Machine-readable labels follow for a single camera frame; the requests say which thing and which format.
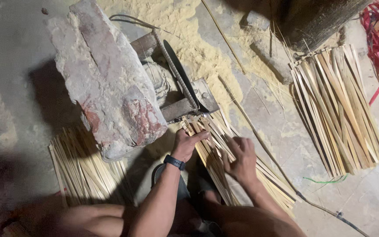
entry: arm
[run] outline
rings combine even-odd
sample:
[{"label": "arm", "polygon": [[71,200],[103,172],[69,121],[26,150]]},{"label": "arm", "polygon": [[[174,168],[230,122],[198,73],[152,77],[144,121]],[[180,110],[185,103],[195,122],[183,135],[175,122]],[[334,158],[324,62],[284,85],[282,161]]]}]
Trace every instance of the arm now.
[{"label": "arm", "polygon": [[[195,144],[206,139],[208,135],[208,132],[200,132],[190,137],[184,129],[178,130],[171,156],[187,162],[191,158]],[[180,175],[178,167],[166,164],[159,181],[141,204],[136,220],[131,226],[130,236],[167,236],[175,215]]]},{"label": "arm", "polygon": [[231,138],[229,136],[226,139],[236,161],[230,163],[228,157],[224,157],[224,169],[243,187],[254,207],[267,210],[282,221],[296,225],[289,215],[274,201],[260,180],[257,179],[257,155],[251,139],[245,137]]}]

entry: man's right hand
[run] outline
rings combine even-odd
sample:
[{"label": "man's right hand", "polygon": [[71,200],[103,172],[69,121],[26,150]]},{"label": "man's right hand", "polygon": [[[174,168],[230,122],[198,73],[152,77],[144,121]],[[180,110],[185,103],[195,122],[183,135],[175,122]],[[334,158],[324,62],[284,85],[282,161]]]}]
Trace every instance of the man's right hand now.
[{"label": "man's right hand", "polygon": [[226,152],[222,152],[224,170],[241,185],[257,182],[256,161],[254,143],[249,138],[225,135],[227,145],[235,157],[230,163]]}]

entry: hand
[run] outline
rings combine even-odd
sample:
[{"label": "hand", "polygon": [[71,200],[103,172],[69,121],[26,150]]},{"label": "hand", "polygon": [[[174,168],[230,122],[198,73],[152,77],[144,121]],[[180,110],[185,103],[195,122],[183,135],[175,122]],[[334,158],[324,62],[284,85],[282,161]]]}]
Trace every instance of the hand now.
[{"label": "hand", "polygon": [[254,150],[254,143],[249,138],[234,137],[225,135],[227,145],[236,160],[229,162],[229,157],[222,151],[224,170],[241,185],[258,181],[256,174],[257,155]]},{"label": "hand", "polygon": [[175,145],[173,146],[171,156],[183,162],[187,162],[192,155],[195,144],[201,140],[207,139],[209,133],[207,131],[202,131],[194,136],[189,136],[185,133],[185,130],[181,128],[176,131],[175,135]]}]

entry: finger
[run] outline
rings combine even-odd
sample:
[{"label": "finger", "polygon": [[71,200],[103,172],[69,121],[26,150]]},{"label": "finger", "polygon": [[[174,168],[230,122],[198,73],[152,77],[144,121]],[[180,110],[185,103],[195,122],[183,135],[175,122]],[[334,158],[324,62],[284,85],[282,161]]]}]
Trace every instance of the finger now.
[{"label": "finger", "polygon": [[220,149],[220,154],[222,154],[223,168],[226,173],[230,173],[230,162],[227,152],[223,149]]},{"label": "finger", "polygon": [[254,142],[251,139],[249,139],[249,138],[247,138],[246,140],[248,142],[248,148],[250,150],[255,150]]},{"label": "finger", "polygon": [[236,143],[239,144],[239,147],[241,148],[242,151],[246,151],[249,148],[247,138],[234,137],[233,139],[235,140]]},{"label": "finger", "polygon": [[176,135],[175,136],[188,136],[188,134],[187,134],[187,132],[185,131],[184,128],[181,128],[178,131],[176,131]]},{"label": "finger", "polygon": [[199,132],[199,133],[195,134],[194,136],[192,136],[191,141],[193,144],[195,144],[201,140],[207,139],[209,135],[210,135],[209,132],[202,131],[202,132]]},{"label": "finger", "polygon": [[224,137],[227,140],[227,146],[229,146],[230,151],[233,153],[235,158],[242,155],[242,150],[239,148],[239,144],[231,138],[228,134],[225,134]]}]

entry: forearm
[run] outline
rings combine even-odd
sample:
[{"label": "forearm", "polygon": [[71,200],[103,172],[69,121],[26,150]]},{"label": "forearm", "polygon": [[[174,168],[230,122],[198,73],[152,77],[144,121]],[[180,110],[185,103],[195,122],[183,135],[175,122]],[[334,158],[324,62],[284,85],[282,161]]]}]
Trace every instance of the forearm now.
[{"label": "forearm", "polygon": [[166,164],[158,182],[140,206],[130,236],[166,236],[175,215],[180,170]]},{"label": "forearm", "polygon": [[254,207],[267,210],[280,219],[291,220],[289,215],[274,201],[264,185],[256,177],[252,180],[242,181],[240,184],[248,194]]}]

